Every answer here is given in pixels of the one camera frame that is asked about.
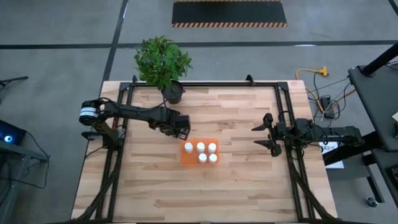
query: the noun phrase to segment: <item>butcher block tabletop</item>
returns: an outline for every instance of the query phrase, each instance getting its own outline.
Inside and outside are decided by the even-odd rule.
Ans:
[[[295,117],[311,119],[303,81],[287,83]],[[116,101],[119,84],[104,82],[101,96]],[[146,122],[129,120],[113,221],[296,221],[282,142],[282,154],[278,157],[271,157],[268,149],[253,143],[267,139],[267,131],[251,131],[262,124],[266,113],[272,113],[274,122],[277,120],[273,87],[185,87],[185,91],[180,103],[167,103],[167,106],[190,116],[189,138],[218,139],[220,163],[217,166],[184,167],[180,164],[179,139],[150,129]],[[155,88],[134,88],[133,106],[150,108],[162,100],[161,93]],[[86,153],[101,144],[100,139],[90,141]],[[105,158],[106,149],[100,149],[85,160],[72,218],[81,215],[98,193]],[[336,217],[319,147],[307,147],[304,162],[311,191]],[[302,192],[300,198],[306,214]],[[104,204],[105,216],[107,199],[109,194]]]

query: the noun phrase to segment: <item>gray floor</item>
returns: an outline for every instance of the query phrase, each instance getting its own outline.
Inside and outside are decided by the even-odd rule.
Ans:
[[[0,44],[110,43],[122,0],[22,1],[0,0]],[[390,40],[398,37],[398,17],[387,0],[283,0],[289,23],[286,29],[173,29],[172,1],[130,0],[119,42],[166,34],[179,42]],[[355,65],[370,62],[386,45],[329,47],[220,47],[183,48],[193,58],[187,80],[242,80],[250,73],[257,80],[288,80],[300,68],[327,66],[330,76],[317,77],[324,86],[347,76]],[[48,223],[69,218],[80,176],[86,141],[78,122],[83,100],[100,90],[108,49],[0,50],[0,79],[28,75],[1,92],[0,119],[29,130],[51,155],[46,189],[24,186],[12,223]],[[110,80],[137,75],[133,49],[118,49]],[[313,88],[311,73],[301,73]],[[347,82],[321,91],[336,95]],[[357,126],[363,134],[373,130],[357,96],[332,126]],[[373,169],[386,200],[370,208],[366,179],[331,181],[338,215],[344,220],[396,223],[398,209]],[[44,169],[31,171],[28,181],[41,184]]]

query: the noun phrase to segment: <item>yellow and black striped mat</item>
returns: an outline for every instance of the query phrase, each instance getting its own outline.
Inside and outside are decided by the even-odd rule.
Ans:
[[[279,0],[176,0],[172,27],[287,27]]]

